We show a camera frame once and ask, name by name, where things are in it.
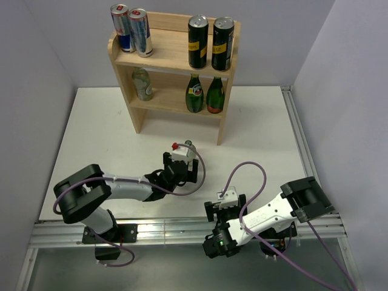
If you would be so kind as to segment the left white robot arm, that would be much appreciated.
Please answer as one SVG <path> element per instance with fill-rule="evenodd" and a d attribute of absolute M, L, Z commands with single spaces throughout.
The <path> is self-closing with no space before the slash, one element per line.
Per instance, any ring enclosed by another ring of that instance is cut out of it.
<path fill-rule="evenodd" d="M 195 183 L 198 167 L 203 159 L 190 149 L 182 153 L 163 154 L 164 167 L 139 178 L 105 174 L 99 165 L 90 164 L 54 186 L 56 200 L 53 212 L 61 215 L 66 224 L 83 223 L 89 235 L 104 242 L 115 242 L 122 233 L 113 213 L 101 204 L 110 199 L 134 199 L 154 202 L 166 195 L 174 195 L 177 187 Z"/>

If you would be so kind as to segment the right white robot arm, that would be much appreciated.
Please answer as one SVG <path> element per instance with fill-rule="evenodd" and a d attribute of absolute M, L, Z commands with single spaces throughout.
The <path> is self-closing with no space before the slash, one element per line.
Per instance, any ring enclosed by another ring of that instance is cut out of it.
<path fill-rule="evenodd" d="M 218 192 L 217 199 L 204 203 L 208 221 L 216 222 L 202 244 L 209 258 L 237 254 L 253 238 L 245 226 L 265 240 L 276 241 L 275 248 L 283 252 L 286 248 L 280 241 L 296 236 L 291 229 L 295 221 L 308 222 L 335 210 L 313 176 L 283 184 L 275 198 L 251 213 L 242 210 L 246 196 L 238 195 L 234 187 L 224 195 Z"/>

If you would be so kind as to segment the dark green glass bottle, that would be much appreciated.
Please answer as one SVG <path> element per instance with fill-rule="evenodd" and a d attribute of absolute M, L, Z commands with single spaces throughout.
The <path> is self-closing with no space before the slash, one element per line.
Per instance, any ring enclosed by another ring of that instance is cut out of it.
<path fill-rule="evenodd" d="M 214 77 L 206 96 L 208 112 L 218 114 L 222 112 L 225 101 L 225 92 L 220 77 Z"/>

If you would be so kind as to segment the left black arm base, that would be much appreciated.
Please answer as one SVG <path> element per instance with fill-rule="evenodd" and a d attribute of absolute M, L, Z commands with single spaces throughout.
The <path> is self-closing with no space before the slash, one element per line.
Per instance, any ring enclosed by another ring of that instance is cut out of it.
<path fill-rule="evenodd" d="M 89 227 L 84 227 L 82 236 L 83 244 L 95 245 L 95 259 L 98 263 L 107 267 L 124 267 L 135 260 L 135 254 L 124 247 L 124 243 L 135 243 L 138 234 L 137 224 L 118 224 L 103 234 L 97 234 Z M 113 264 L 119 258 L 122 252 L 132 256 L 129 262 Z"/>

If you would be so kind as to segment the clear soda bottle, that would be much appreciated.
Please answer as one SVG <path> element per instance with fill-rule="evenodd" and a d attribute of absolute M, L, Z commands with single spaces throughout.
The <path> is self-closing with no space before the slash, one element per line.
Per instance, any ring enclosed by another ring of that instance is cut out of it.
<path fill-rule="evenodd" d="M 153 91 L 148 71 L 144 68 L 134 67 L 132 80 L 135 85 L 138 98 L 141 101 L 151 100 Z"/>
<path fill-rule="evenodd" d="M 188 157 L 188 161 L 191 162 L 193 159 L 196 158 L 196 154 L 193 150 L 195 150 L 195 146 L 193 145 L 193 143 L 191 142 L 191 140 L 186 140 L 184 142 L 185 145 L 187 145 L 187 157 Z"/>

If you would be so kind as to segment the black yellow can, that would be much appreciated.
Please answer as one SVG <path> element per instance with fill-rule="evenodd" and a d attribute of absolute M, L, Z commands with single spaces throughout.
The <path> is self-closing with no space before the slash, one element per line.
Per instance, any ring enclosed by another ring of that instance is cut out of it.
<path fill-rule="evenodd" d="M 212 67 L 217 71 L 230 68 L 234 28 L 230 17 L 217 18 L 213 24 Z"/>
<path fill-rule="evenodd" d="M 194 69 L 206 66 L 208 31 L 209 22 L 204 15 L 195 15 L 189 19 L 189 65 Z"/>

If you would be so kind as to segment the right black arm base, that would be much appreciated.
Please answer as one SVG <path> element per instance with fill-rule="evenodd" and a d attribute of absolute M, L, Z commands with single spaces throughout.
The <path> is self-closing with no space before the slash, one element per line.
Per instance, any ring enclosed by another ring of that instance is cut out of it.
<path fill-rule="evenodd" d="M 261 232 L 259 236 L 266 240 L 274 249 L 285 254 L 286 250 L 290 247 L 292 239 L 297 236 L 296 225 L 293 222 L 288 228 L 280 232 L 275 232 L 274 228 L 270 228 Z M 260 242 L 259 245 L 265 259 L 271 258 L 276 261 L 277 254 L 273 250 L 263 242 Z"/>

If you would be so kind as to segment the green bottle with label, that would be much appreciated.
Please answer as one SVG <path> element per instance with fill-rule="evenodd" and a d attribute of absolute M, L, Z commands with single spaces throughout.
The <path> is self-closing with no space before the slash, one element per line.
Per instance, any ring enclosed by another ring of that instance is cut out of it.
<path fill-rule="evenodd" d="M 192 113 L 198 113 L 203 108 L 204 92 L 199 75 L 191 74 L 186 88 L 186 107 Z"/>

